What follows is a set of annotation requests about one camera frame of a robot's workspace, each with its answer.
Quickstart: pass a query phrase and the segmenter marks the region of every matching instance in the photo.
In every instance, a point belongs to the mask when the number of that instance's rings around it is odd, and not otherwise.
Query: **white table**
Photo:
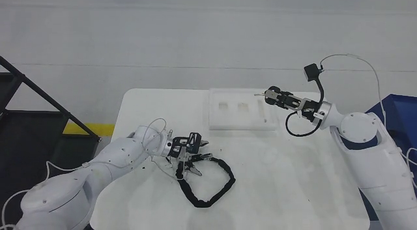
[[[316,93],[295,95],[318,100]],[[208,91],[132,89],[124,95],[112,140],[163,117],[174,136],[199,132],[210,141],[201,152],[230,165],[237,180],[232,189],[211,208],[195,208],[178,183],[147,160],[100,194],[94,229],[368,229],[358,188],[328,130],[291,137],[284,127],[289,111],[276,108],[277,132],[209,131],[208,104]],[[295,132],[312,129],[293,118]],[[163,158],[155,160],[172,173]],[[228,177],[212,162],[196,167],[203,176],[189,173],[188,182],[207,200]]]

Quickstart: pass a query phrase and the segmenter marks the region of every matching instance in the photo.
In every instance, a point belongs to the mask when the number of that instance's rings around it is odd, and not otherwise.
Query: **yellow floor line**
[[[115,130],[114,124],[85,123],[85,125],[100,137],[110,137],[113,135],[113,131]],[[68,123],[63,134],[87,135],[87,132],[75,123]]]

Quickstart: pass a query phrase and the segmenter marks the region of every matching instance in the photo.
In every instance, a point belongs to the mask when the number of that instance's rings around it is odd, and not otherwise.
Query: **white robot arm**
[[[321,99],[315,102],[298,98],[290,92],[271,87],[265,91],[265,102],[283,109],[299,112],[311,121],[316,129],[330,128],[333,140],[339,147],[359,189],[372,204],[384,230],[412,230],[417,228],[417,199],[412,184],[413,175],[401,156],[401,149],[386,131],[374,113],[340,114],[334,104],[323,101],[323,88],[318,80],[317,66],[304,68],[309,81],[315,80]],[[368,143],[377,138],[377,144],[359,150],[348,149],[342,138],[352,143]]]
[[[19,230],[82,230],[89,223],[100,192],[131,172],[149,156],[178,157],[198,152],[192,145],[171,139],[172,131],[140,126],[132,137],[111,142],[100,154],[71,173],[52,177],[29,190],[22,199]]]

